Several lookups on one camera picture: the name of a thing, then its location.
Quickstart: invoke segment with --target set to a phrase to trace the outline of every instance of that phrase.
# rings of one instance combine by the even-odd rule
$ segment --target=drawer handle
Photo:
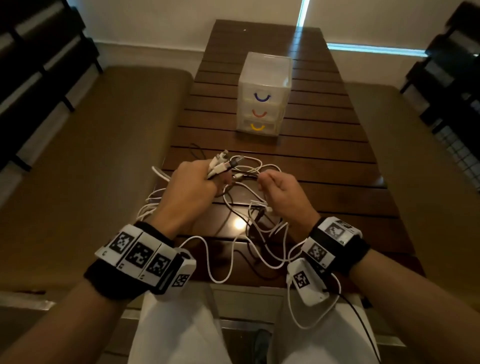
[[[251,127],[253,130],[255,130],[256,132],[259,132],[259,131],[265,129],[265,125],[262,125],[260,128],[255,128],[254,125],[253,125],[253,123],[250,124],[250,127]]]
[[[256,92],[254,93],[254,95],[255,95],[255,98],[260,102],[268,101],[268,99],[271,97],[271,95],[268,95],[266,98],[258,98],[258,95]]]
[[[254,109],[252,109],[252,112],[253,112],[253,114],[254,114],[257,118],[262,118],[262,117],[264,117],[264,116],[267,114],[267,112],[265,111],[262,115],[257,115],[257,113],[255,112]]]

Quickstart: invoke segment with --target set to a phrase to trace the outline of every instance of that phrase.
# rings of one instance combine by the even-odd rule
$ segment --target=white pants
[[[373,340],[358,297],[351,298]],[[295,317],[305,326],[329,305],[327,300],[308,308],[294,290],[291,303]],[[346,303],[338,303],[313,329],[302,330],[294,324],[284,300],[269,348],[269,364],[376,362],[361,323]],[[169,302],[146,294],[128,364],[190,363],[231,364],[210,286],[190,282],[180,298]]]

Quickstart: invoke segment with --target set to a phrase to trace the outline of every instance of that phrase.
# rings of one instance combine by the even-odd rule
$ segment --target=left hand
[[[210,160],[182,162],[173,172],[160,204],[146,222],[173,239],[183,226],[204,213],[224,186],[232,183],[230,171],[207,180],[209,164]]]

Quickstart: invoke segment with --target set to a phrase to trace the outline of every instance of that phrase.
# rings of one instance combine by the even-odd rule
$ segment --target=blue handle
[[[258,101],[260,101],[260,102],[268,101],[268,99],[271,97],[270,95],[268,95],[267,98],[263,98],[263,99],[262,99],[262,98],[258,98],[256,92],[254,93],[254,95],[255,95],[255,98],[256,98]]]

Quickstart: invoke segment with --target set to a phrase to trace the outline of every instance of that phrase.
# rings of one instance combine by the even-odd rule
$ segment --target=slatted table top
[[[249,51],[294,60],[292,91],[278,138],[235,131],[237,85]],[[320,214],[356,226],[373,248],[422,272],[411,256],[413,246],[319,29],[217,20],[163,170],[173,171],[182,161],[193,160],[192,143],[207,158],[227,149],[278,165],[296,176]],[[246,184],[258,190],[255,181]],[[246,214],[252,195],[241,187],[234,187],[230,194],[235,209]],[[206,237],[212,274],[221,280],[230,267],[231,241],[243,230],[241,220],[218,198],[177,243],[190,235]],[[281,255],[280,237],[277,240],[272,249]],[[191,241],[188,248],[198,264],[194,279],[208,281],[203,243]],[[265,249],[261,251],[267,258]],[[275,260],[268,261],[277,265]],[[285,287],[285,273],[285,269],[269,269],[247,244],[239,243],[226,283]],[[348,291],[355,290],[347,280],[343,284]]]

